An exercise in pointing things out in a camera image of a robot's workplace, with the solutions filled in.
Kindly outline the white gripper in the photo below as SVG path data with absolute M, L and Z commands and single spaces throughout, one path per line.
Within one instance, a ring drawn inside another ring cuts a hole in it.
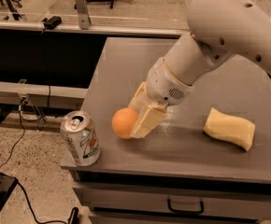
M 131 136 L 144 138 L 167 117 L 166 105 L 179 105 L 193 90 L 180 82 L 160 58 L 149 70 L 146 83 L 142 82 L 128 107 L 139 112 Z

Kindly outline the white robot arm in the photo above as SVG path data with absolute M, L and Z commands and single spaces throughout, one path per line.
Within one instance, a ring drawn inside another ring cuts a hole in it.
M 143 138 L 180 104 L 194 83 L 238 54 L 271 76 L 271 18 L 251 0 L 192 0 L 189 32 L 159 58 L 129 106 L 138 112 L 131 135 Z

